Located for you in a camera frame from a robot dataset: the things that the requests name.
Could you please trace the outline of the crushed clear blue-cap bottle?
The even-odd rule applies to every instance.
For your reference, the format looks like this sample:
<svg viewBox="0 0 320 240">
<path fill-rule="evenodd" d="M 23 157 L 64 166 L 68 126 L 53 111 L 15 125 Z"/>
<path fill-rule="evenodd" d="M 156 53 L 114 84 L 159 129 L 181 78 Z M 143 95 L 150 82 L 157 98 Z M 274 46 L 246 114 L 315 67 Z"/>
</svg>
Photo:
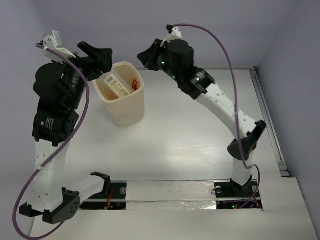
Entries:
<svg viewBox="0 0 320 240">
<path fill-rule="evenodd" d="M 134 91 L 137 91 L 137 90 L 138 90 L 138 88 L 139 88 L 139 82 L 137 81 L 136 78 L 133 79 L 131 86 L 132 86 L 132 89 L 133 89 Z"/>
</svg>

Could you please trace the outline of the orange juice bottle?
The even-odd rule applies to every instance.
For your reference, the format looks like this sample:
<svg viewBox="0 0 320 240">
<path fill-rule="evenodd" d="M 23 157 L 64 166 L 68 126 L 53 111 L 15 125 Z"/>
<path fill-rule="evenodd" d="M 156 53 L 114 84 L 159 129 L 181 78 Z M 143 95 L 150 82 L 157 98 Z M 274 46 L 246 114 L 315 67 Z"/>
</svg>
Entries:
<svg viewBox="0 0 320 240">
<path fill-rule="evenodd" d="M 116 94 L 110 94 L 107 98 L 109 101 L 114 101 L 114 100 L 117 100 L 119 99 L 119 97 L 116 95 Z"/>
</svg>

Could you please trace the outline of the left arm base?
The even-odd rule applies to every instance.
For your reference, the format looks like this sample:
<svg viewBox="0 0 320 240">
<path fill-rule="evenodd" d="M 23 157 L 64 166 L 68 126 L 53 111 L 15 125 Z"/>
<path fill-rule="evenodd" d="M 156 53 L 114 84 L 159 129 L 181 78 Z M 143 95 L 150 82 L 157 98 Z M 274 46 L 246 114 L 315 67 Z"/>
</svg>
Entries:
<svg viewBox="0 0 320 240">
<path fill-rule="evenodd" d="M 126 181 L 111 181 L 111 177 L 100 172 L 92 172 L 91 176 L 104 180 L 101 192 L 89 197 L 80 205 L 82 210 L 126 210 Z"/>
</svg>

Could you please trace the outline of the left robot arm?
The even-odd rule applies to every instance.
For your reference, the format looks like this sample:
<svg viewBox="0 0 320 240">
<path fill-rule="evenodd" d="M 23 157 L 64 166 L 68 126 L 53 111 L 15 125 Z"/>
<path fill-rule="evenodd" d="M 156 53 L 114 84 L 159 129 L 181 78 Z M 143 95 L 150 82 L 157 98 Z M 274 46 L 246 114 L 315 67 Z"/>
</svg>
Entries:
<svg viewBox="0 0 320 240">
<path fill-rule="evenodd" d="M 32 130 L 35 176 L 32 193 L 19 213 L 29 218 L 41 216 L 45 223 L 54 225 L 73 218 L 89 198 L 110 194 L 111 178 L 106 174 L 93 172 L 74 187 L 63 187 L 63 175 L 71 139 L 85 118 L 77 114 L 80 101 L 90 96 L 88 83 L 112 69 L 113 51 L 82 41 L 77 46 L 85 56 L 80 57 L 44 43 L 38 46 L 49 54 L 51 62 L 35 74 L 33 90 L 39 96 Z"/>
</svg>

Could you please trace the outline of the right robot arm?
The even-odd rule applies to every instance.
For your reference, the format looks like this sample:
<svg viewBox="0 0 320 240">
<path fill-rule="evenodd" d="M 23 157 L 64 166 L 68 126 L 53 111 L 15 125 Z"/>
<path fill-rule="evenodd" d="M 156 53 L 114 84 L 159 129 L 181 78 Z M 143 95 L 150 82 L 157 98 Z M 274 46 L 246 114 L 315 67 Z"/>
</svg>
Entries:
<svg viewBox="0 0 320 240">
<path fill-rule="evenodd" d="M 263 120 L 256 121 L 243 111 L 235 111 L 235 104 L 222 92 L 215 79 L 194 64 L 194 49 L 184 40 L 163 43 L 156 39 L 151 47 L 137 55 L 150 71 L 163 71 L 178 88 L 210 110 L 231 132 L 234 140 L 227 147 L 233 158 L 230 190 L 242 196 L 249 189 L 252 155 L 266 129 Z"/>
</svg>

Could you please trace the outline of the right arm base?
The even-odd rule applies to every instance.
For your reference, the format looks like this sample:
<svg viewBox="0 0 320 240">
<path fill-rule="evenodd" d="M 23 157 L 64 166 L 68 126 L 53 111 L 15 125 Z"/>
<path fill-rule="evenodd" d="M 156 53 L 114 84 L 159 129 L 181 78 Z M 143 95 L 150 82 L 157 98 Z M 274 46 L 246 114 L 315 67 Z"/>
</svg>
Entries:
<svg viewBox="0 0 320 240">
<path fill-rule="evenodd" d="M 230 180 L 214 183 L 211 194 L 216 198 L 218 210 L 262 209 L 263 204 L 259 191 L 255 193 L 258 182 L 250 178 L 244 186 Z"/>
</svg>

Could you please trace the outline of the cream plastic bin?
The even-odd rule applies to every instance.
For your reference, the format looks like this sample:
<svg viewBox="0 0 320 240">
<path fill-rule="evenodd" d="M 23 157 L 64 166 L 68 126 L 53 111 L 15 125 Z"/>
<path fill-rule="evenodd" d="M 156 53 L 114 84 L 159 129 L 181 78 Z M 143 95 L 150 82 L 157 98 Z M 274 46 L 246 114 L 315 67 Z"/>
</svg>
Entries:
<svg viewBox="0 0 320 240">
<path fill-rule="evenodd" d="M 111 73 L 119 74 L 131 87 L 132 81 L 136 79 L 139 82 L 138 89 L 126 97 L 108 100 L 112 92 L 104 83 L 104 79 Z M 115 126 L 127 127 L 139 122 L 145 116 L 144 81 L 130 62 L 122 61 L 113 64 L 110 72 L 104 73 L 93 81 L 93 86 Z"/>
</svg>

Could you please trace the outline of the silver tape strip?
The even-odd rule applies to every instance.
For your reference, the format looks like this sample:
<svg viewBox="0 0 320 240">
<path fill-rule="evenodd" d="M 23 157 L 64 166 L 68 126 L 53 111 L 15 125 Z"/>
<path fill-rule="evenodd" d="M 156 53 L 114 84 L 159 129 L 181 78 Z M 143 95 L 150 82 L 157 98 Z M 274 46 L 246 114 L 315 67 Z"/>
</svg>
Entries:
<svg viewBox="0 0 320 240">
<path fill-rule="evenodd" d="M 216 210 L 215 183 L 199 180 L 128 181 L 128 211 Z"/>
</svg>

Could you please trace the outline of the aluminium table edge rail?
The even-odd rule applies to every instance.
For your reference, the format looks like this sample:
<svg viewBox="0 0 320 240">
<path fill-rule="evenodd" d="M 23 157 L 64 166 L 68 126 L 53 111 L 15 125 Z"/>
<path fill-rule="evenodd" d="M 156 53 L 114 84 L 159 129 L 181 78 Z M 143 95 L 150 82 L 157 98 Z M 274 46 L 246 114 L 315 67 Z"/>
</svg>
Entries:
<svg viewBox="0 0 320 240">
<path fill-rule="evenodd" d="M 269 109 L 267 106 L 267 102 L 266 102 L 266 99 L 265 99 L 265 96 L 264 96 L 264 93 L 263 93 L 263 90 L 261 87 L 261 83 L 259 80 L 257 69 L 255 67 L 253 67 L 249 70 L 249 73 L 250 73 L 250 77 L 251 77 L 251 80 L 252 80 L 252 83 L 253 83 L 253 86 L 254 86 L 254 89 L 256 92 L 256 96 L 257 96 L 257 99 L 259 102 L 260 109 L 262 111 L 264 121 L 266 123 L 268 136 L 269 136 L 271 146 L 272 146 L 272 149 L 273 149 L 273 152 L 275 155 L 275 159 L 276 159 L 279 171 L 280 171 L 280 175 L 282 178 L 290 178 L 291 175 L 290 175 L 289 169 L 287 167 L 287 164 L 285 162 L 285 159 L 284 159 L 284 156 L 282 153 L 282 149 L 281 149 L 274 125 L 273 125 L 273 121 L 272 121 L 272 118 L 271 118 L 271 115 L 270 115 L 270 112 L 269 112 Z"/>
</svg>

